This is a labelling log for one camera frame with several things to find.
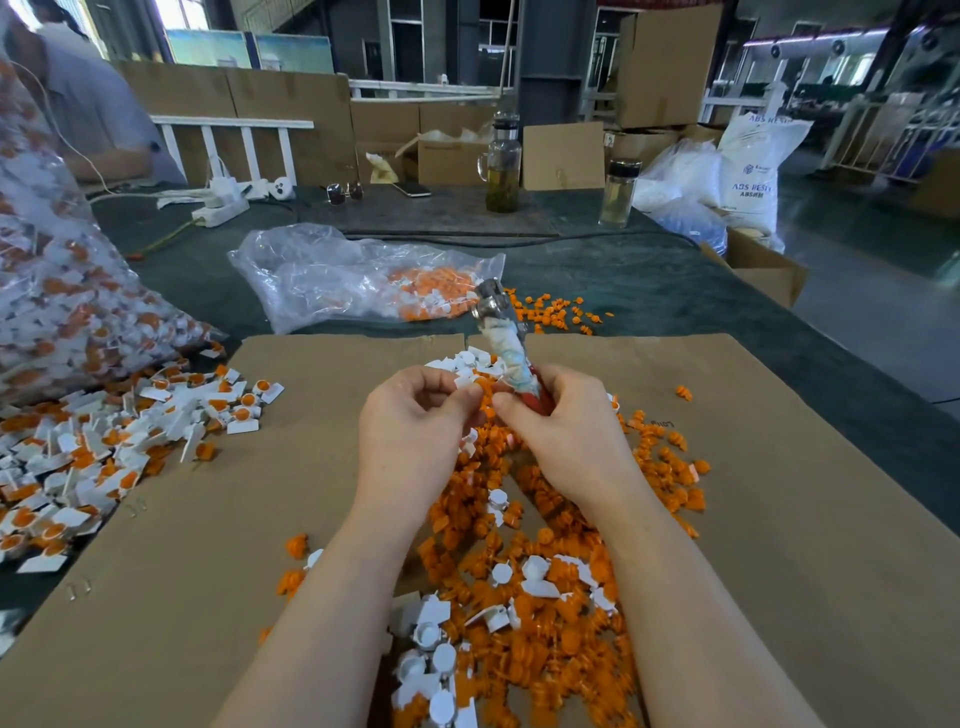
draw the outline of black hair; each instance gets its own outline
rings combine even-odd
[[[76,33],[78,36],[84,40],[90,40],[86,33],[80,29],[80,25],[77,24],[77,20],[69,11],[61,8],[56,0],[30,0],[30,5],[34,9],[34,13],[37,15],[43,15],[39,17],[39,20],[47,18],[46,22],[50,23],[66,23],[67,28]]]

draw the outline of person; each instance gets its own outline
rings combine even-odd
[[[31,32],[16,15],[5,41],[17,76],[60,137],[60,153],[77,182],[186,182],[113,66],[70,53]]]
[[[63,47],[75,56],[102,61],[100,50],[80,29],[76,18],[57,4],[56,0],[30,0],[30,7],[41,25],[38,35]]]
[[[647,485],[603,384],[540,367],[549,417],[507,393],[496,414],[543,475],[596,525],[613,562],[643,699],[659,727],[822,728],[700,549]],[[346,520],[213,725],[363,726],[408,546],[453,470],[482,392],[405,369],[368,396]]]

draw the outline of gray shirt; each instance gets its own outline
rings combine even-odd
[[[48,121],[53,114],[63,139],[85,155],[150,147],[154,158],[152,179],[186,183],[156,125],[113,66],[76,56],[55,43],[47,42],[46,46],[50,109],[45,112]]]

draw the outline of forearm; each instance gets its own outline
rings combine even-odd
[[[72,153],[64,157],[67,168],[77,182],[99,182],[97,172],[103,175],[106,182],[142,179],[153,173],[153,154],[147,148],[110,149],[87,157],[89,161]]]
[[[822,726],[642,478],[594,510],[656,728]]]
[[[361,726],[396,577],[417,525],[351,511],[214,726]]]

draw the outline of plastic bag of orange parts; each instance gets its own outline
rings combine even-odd
[[[11,13],[0,2],[0,36]],[[127,267],[59,146],[0,48],[0,405],[128,376],[214,333]]]
[[[230,263],[263,304],[274,333],[331,318],[419,321],[465,313],[481,280],[500,278],[504,254],[474,257],[427,245],[347,240],[298,223],[253,231]]]

